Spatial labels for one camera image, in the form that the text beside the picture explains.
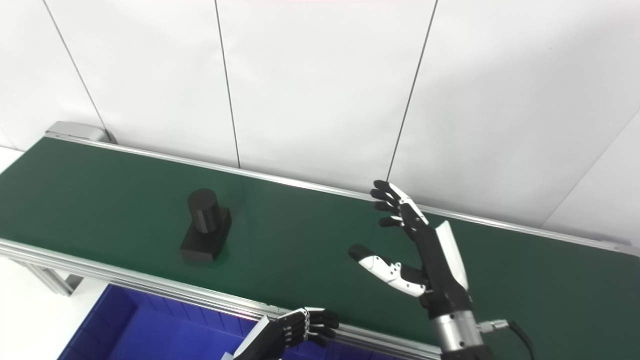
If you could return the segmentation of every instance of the blue plastic container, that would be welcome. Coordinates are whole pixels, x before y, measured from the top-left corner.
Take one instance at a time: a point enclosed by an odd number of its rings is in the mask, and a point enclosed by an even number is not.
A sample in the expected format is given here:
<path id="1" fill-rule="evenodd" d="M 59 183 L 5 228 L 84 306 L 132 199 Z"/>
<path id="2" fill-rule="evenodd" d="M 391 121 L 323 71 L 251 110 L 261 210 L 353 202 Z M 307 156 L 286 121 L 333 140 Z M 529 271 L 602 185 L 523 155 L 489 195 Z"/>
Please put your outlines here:
<path id="1" fill-rule="evenodd" d="M 109 285 L 58 360 L 220 360 L 255 322 Z M 287 349 L 285 360 L 394 360 L 332 341 Z"/>

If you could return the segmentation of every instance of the cable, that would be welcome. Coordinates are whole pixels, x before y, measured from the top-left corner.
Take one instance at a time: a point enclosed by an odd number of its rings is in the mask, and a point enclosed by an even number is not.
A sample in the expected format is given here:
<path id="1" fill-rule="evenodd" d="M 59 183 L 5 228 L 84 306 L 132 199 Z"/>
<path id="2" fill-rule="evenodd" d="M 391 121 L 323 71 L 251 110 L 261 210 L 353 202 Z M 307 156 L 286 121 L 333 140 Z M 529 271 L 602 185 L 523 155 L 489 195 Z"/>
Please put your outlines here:
<path id="1" fill-rule="evenodd" d="M 520 338 L 520 340 L 522 340 L 524 346 L 527 347 L 529 355 L 531 356 L 531 360 L 536 360 L 536 356 L 533 353 L 533 343 L 531 342 L 531 339 L 529 339 L 524 330 L 522 330 L 522 328 L 518 326 L 516 322 L 509 321 L 508 324 L 509 329 L 511 329 L 511 331 L 513 331 L 513 333 L 516 334 Z"/>

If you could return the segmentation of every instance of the black rectangular base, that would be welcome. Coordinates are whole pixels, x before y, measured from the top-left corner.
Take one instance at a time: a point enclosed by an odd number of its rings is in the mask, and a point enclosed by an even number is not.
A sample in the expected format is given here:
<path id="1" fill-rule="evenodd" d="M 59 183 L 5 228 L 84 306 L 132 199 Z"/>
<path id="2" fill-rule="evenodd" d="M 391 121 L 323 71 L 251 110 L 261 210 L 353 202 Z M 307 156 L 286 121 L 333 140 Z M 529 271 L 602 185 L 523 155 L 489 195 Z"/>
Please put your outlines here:
<path id="1" fill-rule="evenodd" d="M 180 253 L 184 259 L 211 262 L 220 255 L 231 227 L 231 212 L 229 208 L 221 207 L 220 215 L 222 225 L 213 233 L 203 234 L 196 230 L 193 223 L 189 225 L 180 246 Z"/>

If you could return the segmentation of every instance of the black cylinder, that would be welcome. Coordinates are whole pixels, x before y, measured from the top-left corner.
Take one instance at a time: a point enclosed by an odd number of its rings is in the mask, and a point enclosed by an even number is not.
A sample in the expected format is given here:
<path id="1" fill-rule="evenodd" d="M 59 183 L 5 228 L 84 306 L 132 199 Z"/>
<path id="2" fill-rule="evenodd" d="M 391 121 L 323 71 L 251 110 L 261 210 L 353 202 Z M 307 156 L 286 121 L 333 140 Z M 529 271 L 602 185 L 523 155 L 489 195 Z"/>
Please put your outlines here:
<path id="1" fill-rule="evenodd" d="M 197 231 L 213 233 L 222 224 L 218 197 L 213 190 L 198 189 L 189 195 L 187 202 Z"/>

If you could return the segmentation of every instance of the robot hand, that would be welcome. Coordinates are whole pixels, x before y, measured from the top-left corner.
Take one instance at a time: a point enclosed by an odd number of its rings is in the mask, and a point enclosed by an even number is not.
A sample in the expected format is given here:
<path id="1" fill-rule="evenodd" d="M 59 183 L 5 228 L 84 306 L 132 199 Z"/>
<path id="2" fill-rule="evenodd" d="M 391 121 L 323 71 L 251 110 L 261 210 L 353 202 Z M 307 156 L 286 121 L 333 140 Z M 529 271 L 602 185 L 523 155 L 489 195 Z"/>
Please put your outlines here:
<path id="1" fill-rule="evenodd" d="M 301 307 L 273 320 L 263 316 L 234 355 L 223 359 L 280 359 L 286 348 L 307 340 L 325 347 L 326 339 L 335 337 L 338 326 L 337 315 L 320 307 Z"/>
<path id="2" fill-rule="evenodd" d="M 468 298 L 467 275 L 449 222 L 433 229 L 402 190 L 382 180 L 376 180 L 374 186 L 371 195 L 380 200 L 374 203 L 374 208 L 391 213 L 390 217 L 380 219 L 380 226 L 404 230 L 417 246 L 422 269 L 393 263 L 361 244 L 352 246 L 349 255 L 391 287 L 420 298 L 426 308 L 428 298 L 436 300 L 433 297 L 444 296 L 443 291 L 456 290 L 464 293 L 459 294 L 461 297 Z"/>
<path id="3" fill-rule="evenodd" d="M 434 229 L 396 186 L 382 180 L 374 186 L 371 195 L 379 200 L 374 208 L 392 214 L 380 219 L 380 226 L 401 227 L 416 245 L 422 268 L 393 263 L 361 244 L 352 246 L 349 255 L 391 287 L 420 300 L 438 334 L 443 360 L 491 359 L 474 319 L 467 275 L 449 223 Z"/>

